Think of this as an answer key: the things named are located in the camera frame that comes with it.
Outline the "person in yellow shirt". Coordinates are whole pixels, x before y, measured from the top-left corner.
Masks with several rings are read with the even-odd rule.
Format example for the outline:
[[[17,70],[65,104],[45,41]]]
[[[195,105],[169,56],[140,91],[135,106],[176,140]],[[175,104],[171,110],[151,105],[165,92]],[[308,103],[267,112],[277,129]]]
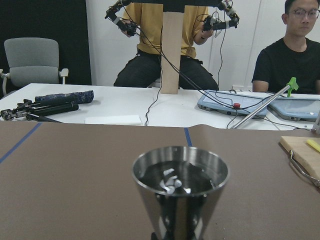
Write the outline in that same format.
[[[217,90],[213,76],[196,58],[195,45],[215,30],[237,27],[239,16],[225,0],[119,0],[106,10],[128,37],[139,36],[136,56],[118,73],[116,87]]]

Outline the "slanted metal rod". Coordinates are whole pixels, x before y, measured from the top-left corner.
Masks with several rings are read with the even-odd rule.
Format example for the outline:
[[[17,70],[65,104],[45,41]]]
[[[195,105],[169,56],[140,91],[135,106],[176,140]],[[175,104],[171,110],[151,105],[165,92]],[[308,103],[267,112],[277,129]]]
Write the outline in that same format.
[[[261,106],[259,106],[258,108],[256,108],[253,112],[251,112],[250,114],[248,114],[246,117],[244,117],[241,121],[239,121],[238,123],[236,123],[235,125],[233,125],[231,127],[231,129],[237,129],[240,125],[246,123],[248,120],[252,119],[258,112],[260,112],[262,109],[264,109],[265,107],[267,107],[271,102],[273,102],[275,99],[277,99],[280,95],[282,95],[283,93],[287,92],[287,97],[289,98],[291,96],[291,92],[292,90],[298,90],[299,86],[297,84],[297,79],[295,77],[292,77],[290,79],[290,81],[286,84],[285,87],[283,87],[280,91],[278,91],[277,93],[275,93],[274,95],[270,96],[268,98],[268,100],[262,104]]]

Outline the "bamboo cutting board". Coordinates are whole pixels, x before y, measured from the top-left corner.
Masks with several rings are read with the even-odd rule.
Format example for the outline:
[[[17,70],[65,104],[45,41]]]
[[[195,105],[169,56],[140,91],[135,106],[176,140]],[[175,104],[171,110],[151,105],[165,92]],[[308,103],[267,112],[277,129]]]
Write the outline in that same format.
[[[288,152],[289,160],[294,168],[317,188],[320,187],[320,152],[309,146],[306,141],[315,140],[320,144],[319,137],[282,136],[280,145]]]

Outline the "right teach pendant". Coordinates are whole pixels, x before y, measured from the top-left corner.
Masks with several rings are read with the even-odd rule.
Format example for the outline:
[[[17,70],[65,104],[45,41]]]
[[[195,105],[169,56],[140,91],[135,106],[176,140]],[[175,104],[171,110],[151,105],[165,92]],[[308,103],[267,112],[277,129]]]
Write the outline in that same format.
[[[284,120],[315,122],[320,111],[320,100],[279,97],[273,100],[267,108]]]

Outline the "yellow plastic knife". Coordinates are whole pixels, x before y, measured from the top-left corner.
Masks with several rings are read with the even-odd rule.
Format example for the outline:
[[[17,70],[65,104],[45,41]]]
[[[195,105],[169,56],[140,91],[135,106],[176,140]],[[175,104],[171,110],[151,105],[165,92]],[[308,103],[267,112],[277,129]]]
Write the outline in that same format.
[[[320,144],[317,143],[315,140],[307,139],[306,143],[316,151],[320,152]]]

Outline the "aluminium frame post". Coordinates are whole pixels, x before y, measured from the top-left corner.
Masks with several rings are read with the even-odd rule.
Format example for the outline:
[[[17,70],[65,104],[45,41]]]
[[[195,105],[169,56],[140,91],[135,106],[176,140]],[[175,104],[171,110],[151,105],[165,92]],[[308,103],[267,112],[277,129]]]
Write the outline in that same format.
[[[320,135],[320,112],[318,113],[311,131],[317,135]]]

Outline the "cardboard upright panel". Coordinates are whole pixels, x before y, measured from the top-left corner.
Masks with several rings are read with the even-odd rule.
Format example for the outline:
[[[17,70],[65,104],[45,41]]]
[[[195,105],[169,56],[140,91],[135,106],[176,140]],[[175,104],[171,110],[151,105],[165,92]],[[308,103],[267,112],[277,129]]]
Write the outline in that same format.
[[[181,12],[163,13],[161,94],[178,93],[183,19]]]

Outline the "grey office chair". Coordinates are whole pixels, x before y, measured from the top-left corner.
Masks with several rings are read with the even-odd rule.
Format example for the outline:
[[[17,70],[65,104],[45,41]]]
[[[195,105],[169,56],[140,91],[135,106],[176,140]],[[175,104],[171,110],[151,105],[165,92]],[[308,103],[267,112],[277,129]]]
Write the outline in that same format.
[[[56,40],[41,37],[19,37],[4,41],[4,50],[9,72],[0,70],[3,79],[2,91],[6,97],[8,80],[18,88],[31,83],[66,83],[69,69],[59,70],[59,44]]]

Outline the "man in black shirt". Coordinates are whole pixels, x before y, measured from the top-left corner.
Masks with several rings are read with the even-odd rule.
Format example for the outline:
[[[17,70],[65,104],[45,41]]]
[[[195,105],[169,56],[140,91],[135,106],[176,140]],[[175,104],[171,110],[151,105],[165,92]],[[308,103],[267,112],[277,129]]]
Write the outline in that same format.
[[[319,13],[318,0],[285,1],[284,37],[259,53],[251,81],[253,92],[276,93],[295,77],[298,94],[320,93],[320,44],[306,37]]]

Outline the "left teach pendant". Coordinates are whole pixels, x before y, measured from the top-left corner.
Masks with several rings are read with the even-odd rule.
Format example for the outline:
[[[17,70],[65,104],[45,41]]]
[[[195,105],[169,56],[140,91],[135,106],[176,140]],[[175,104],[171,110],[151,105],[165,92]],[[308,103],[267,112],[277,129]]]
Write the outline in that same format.
[[[229,116],[247,116],[262,106],[269,97],[206,90],[197,102],[205,111],[217,111]]]

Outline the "dark blue folded umbrella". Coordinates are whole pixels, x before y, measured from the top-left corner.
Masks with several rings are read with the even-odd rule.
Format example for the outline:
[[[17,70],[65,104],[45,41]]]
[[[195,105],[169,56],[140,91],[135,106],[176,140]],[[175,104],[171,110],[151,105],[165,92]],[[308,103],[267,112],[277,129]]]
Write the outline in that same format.
[[[69,99],[77,104],[87,104],[91,103],[94,99],[94,91],[83,91],[83,92],[71,92],[71,93],[57,93],[57,94],[47,94],[44,96],[36,96],[35,101],[47,101],[47,100],[60,100]]]

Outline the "steel jigger cup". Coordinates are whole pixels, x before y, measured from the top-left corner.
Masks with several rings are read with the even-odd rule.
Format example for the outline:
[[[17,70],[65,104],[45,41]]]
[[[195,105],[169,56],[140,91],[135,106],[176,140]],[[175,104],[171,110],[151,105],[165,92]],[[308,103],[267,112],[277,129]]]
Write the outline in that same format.
[[[131,172],[153,227],[152,240],[202,240],[230,177],[220,156],[194,146],[145,152]]]

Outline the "black tripod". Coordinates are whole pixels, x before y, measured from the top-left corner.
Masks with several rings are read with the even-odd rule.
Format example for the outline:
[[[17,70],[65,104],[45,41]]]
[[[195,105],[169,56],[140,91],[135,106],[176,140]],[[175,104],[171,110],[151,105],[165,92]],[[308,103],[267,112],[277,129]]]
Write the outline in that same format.
[[[12,121],[14,118],[26,118],[28,121],[59,123],[59,121],[48,118],[48,116],[73,112],[78,109],[79,105],[72,97],[35,102],[25,99],[23,103],[18,103],[14,109],[1,110],[0,115],[5,121]]]

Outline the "teach pendant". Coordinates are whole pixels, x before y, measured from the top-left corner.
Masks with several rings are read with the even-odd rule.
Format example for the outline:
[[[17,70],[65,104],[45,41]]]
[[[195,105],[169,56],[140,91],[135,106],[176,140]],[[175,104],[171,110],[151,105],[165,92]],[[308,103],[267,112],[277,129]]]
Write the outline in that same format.
[[[229,116],[247,116],[262,106],[269,97],[206,90],[197,102],[205,111],[217,111]]]
[[[273,100],[267,108],[284,120],[315,122],[320,111],[320,100],[279,97]]]

